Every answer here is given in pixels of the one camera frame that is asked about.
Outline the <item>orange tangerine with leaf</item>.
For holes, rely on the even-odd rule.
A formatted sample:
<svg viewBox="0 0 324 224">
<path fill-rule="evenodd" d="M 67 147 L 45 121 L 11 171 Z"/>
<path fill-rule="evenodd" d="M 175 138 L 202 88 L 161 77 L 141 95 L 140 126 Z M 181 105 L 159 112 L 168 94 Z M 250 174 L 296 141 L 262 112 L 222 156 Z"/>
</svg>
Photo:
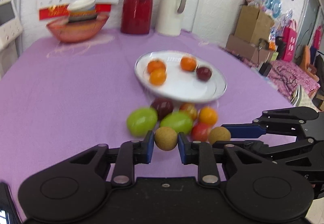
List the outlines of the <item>orange tangerine with leaf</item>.
<svg viewBox="0 0 324 224">
<path fill-rule="evenodd" d="M 193 57 L 182 57 L 180 61 L 180 67 L 183 71 L 195 71 L 197 67 L 197 61 Z"/>
</svg>

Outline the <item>white thermos jug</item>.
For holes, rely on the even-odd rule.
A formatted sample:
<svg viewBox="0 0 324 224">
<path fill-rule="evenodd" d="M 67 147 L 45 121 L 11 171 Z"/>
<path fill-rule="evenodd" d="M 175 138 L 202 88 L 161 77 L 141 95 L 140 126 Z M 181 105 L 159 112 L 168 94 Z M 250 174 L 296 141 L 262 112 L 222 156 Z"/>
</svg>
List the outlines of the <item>white thermos jug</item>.
<svg viewBox="0 0 324 224">
<path fill-rule="evenodd" d="M 164 36 L 179 36 L 187 0 L 160 0 L 155 31 Z"/>
</svg>

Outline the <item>small orange tangerine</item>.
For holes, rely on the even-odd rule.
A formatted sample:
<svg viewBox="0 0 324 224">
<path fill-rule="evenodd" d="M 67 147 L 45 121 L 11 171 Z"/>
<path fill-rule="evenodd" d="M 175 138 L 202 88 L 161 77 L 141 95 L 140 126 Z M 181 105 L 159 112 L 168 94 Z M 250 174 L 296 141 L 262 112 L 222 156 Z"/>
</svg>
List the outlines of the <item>small orange tangerine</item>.
<svg viewBox="0 0 324 224">
<path fill-rule="evenodd" d="M 164 69 L 155 69 L 149 76 L 149 82 L 154 86 L 161 86 L 166 81 L 166 77 Z"/>
</svg>

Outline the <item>small orange kumquat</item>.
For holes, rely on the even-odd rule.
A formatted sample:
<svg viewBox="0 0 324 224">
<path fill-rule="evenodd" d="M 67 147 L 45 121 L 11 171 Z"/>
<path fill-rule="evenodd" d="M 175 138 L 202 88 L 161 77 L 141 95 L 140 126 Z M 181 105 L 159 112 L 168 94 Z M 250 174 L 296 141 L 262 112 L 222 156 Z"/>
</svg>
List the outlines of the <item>small orange kumquat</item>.
<svg viewBox="0 0 324 224">
<path fill-rule="evenodd" d="M 214 126 L 218 121 L 218 113 L 210 106 L 203 107 L 198 114 L 198 121 L 200 123 Z"/>
</svg>

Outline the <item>red cherry tomato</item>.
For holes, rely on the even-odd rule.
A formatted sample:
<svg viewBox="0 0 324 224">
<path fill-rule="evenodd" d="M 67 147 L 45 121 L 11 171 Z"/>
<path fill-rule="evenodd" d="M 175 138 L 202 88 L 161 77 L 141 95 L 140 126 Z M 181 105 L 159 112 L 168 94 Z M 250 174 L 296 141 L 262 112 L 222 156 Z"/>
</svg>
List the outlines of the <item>red cherry tomato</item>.
<svg viewBox="0 0 324 224">
<path fill-rule="evenodd" d="M 206 123 L 196 123 L 191 130 L 192 141 L 206 142 L 208 140 L 211 126 Z"/>
</svg>

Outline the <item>red yellow small fruit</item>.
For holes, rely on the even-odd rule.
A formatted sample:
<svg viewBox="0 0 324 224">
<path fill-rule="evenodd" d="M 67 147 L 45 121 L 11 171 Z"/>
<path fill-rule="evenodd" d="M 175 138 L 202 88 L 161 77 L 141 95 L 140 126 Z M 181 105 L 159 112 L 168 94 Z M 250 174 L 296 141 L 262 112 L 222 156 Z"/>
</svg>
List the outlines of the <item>red yellow small fruit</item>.
<svg viewBox="0 0 324 224">
<path fill-rule="evenodd" d="M 180 112 L 185 112 L 193 121 L 198 118 L 198 111 L 193 103 L 184 103 L 179 108 Z"/>
</svg>

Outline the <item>pink gift bag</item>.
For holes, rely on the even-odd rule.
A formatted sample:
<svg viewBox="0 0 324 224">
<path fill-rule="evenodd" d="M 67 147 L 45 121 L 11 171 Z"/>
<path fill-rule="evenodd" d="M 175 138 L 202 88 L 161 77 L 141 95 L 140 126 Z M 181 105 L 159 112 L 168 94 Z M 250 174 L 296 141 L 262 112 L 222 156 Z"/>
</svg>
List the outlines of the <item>pink gift bag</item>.
<svg viewBox="0 0 324 224">
<path fill-rule="evenodd" d="M 295 44 L 297 41 L 297 23 L 294 19 L 284 27 L 282 41 L 286 44 L 281 60 L 291 62 L 294 57 Z"/>
</svg>

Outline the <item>stacked bowls and cups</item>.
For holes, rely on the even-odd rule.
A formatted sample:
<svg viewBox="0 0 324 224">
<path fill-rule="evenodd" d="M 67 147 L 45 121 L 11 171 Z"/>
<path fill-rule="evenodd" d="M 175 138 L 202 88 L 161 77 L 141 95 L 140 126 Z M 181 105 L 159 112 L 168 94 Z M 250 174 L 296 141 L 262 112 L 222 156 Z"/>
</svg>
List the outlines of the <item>stacked bowls and cups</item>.
<svg viewBox="0 0 324 224">
<path fill-rule="evenodd" d="M 69 23 L 93 20 L 98 16 L 96 0 L 76 0 L 68 5 L 67 10 Z"/>
</svg>

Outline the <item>lower cardboard box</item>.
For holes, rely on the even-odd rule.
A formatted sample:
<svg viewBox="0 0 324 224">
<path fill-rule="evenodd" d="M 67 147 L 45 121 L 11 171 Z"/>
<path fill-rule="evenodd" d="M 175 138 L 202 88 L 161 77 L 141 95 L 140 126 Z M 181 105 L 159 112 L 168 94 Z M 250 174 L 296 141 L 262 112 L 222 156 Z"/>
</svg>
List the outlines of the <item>lower cardboard box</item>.
<svg viewBox="0 0 324 224">
<path fill-rule="evenodd" d="M 234 35 L 228 36 L 226 49 L 255 64 L 269 61 L 274 53 L 272 50 L 263 48 L 259 50 L 254 44 L 248 43 Z"/>
</svg>

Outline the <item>brown longan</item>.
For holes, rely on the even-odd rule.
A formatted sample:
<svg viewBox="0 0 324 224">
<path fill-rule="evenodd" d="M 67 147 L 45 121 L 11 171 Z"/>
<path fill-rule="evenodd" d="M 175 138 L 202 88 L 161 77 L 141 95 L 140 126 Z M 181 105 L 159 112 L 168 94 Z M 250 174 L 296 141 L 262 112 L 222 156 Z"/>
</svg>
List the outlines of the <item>brown longan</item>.
<svg viewBox="0 0 324 224">
<path fill-rule="evenodd" d="M 155 144 L 163 151 L 171 151 L 177 145 L 177 133 L 170 127 L 160 127 L 155 131 Z"/>
<path fill-rule="evenodd" d="M 211 145 L 213 145 L 217 141 L 230 141 L 231 133 L 225 127 L 219 126 L 211 129 L 208 141 Z"/>
</svg>

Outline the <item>orange glass bowl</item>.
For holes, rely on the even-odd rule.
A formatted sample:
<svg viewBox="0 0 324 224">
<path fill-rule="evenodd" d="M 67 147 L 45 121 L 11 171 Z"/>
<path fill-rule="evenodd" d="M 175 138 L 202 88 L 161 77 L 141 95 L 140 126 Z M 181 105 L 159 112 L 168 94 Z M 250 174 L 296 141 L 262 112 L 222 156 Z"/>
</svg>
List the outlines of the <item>orange glass bowl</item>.
<svg viewBox="0 0 324 224">
<path fill-rule="evenodd" d="M 69 22 L 61 17 L 47 23 L 49 32 L 62 43 L 80 43 L 96 36 L 109 19 L 109 13 L 99 13 L 96 19 Z"/>
</svg>

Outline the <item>white water dispenser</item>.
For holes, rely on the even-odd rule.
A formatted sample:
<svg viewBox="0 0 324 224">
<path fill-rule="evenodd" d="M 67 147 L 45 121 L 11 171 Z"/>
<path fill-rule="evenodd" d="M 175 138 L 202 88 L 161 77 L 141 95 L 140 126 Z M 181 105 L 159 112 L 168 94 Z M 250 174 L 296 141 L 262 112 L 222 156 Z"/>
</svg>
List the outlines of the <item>white water dispenser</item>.
<svg viewBox="0 0 324 224">
<path fill-rule="evenodd" d="M 21 0 L 1 0 L 1 78 L 17 61 L 23 27 L 20 21 Z"/>
</svg>

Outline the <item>dark red plum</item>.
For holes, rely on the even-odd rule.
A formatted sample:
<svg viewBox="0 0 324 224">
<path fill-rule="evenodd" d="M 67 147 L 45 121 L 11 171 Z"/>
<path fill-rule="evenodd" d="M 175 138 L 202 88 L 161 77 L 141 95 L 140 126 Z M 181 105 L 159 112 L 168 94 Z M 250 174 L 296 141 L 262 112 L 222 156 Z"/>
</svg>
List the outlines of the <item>dark red plum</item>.
<svg viewBox="0 0 324 224">
<path fill-rule="evenodd" d="M 167 98 L 156 98 L 150 105 L 157 111 L 158 120 L 161 121 L 174 110 L 174 104 Z"/>
</svg>

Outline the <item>large orange tangerine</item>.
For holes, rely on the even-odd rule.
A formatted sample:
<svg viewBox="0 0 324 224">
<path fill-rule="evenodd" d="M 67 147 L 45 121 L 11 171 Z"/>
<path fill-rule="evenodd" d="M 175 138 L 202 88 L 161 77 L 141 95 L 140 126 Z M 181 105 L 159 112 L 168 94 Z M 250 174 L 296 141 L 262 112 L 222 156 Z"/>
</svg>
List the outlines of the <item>large orange tangerine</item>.
<svg viewBox="0 0 324 224">
<path fill-rule="evenodd" d="M 166 65 L 160 59 L 151 60 L 147 64 L 147 71 L 148 71 L 149 74 L 151 74 L 153 71 L 159 70 L 159 69 L 163 70 L 163 71 L 166 71 Z"/>
</svg>

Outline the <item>white round plate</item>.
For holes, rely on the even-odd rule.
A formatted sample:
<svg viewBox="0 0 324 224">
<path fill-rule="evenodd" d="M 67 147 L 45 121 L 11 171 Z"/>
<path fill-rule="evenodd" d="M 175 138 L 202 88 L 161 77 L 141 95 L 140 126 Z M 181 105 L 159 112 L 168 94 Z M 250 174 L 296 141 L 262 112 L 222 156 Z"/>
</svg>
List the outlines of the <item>white round plate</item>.
<svg viewBox="0 0 324 224">
<path fill-rule="evenodd" d="M 211 70 L 211 78 L 208 81 L 201 81 L 195 72 L 181 69 L 180 61 L 184 56 L 190 54 L 171 50 L 146 53 L 137 59 L 134 73 L 143 87 L 160 97 L 191 103 L 208 103 L 220 98 L 227 89 L 227 81 L 222 72 L 211 63 L 196 57 L 199 67 Z M 149 82 L 147 65 L 154 59 L 160 59 L 166 65 L 166 81 L 160 86 Z"/>
</svg>

